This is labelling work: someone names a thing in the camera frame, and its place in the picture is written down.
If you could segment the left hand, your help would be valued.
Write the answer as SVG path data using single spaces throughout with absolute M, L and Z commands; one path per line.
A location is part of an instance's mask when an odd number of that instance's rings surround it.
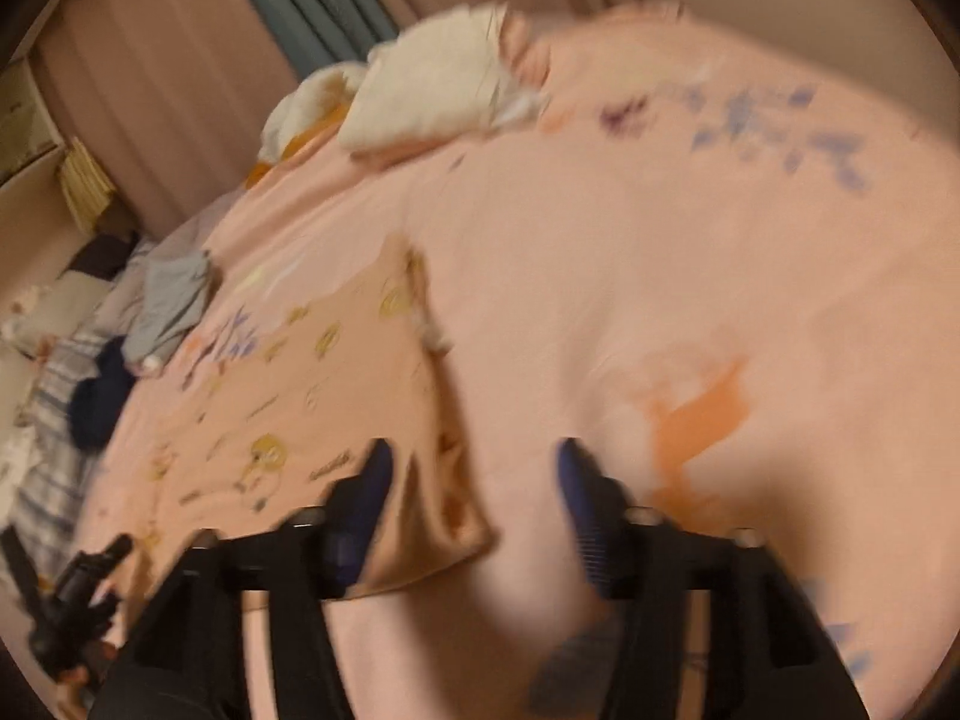
M 91 674 L 85 665 L 62 671 L 55 681 L 55 705 L 65 720 L 88 720 L 93 692 L 89 689 Z

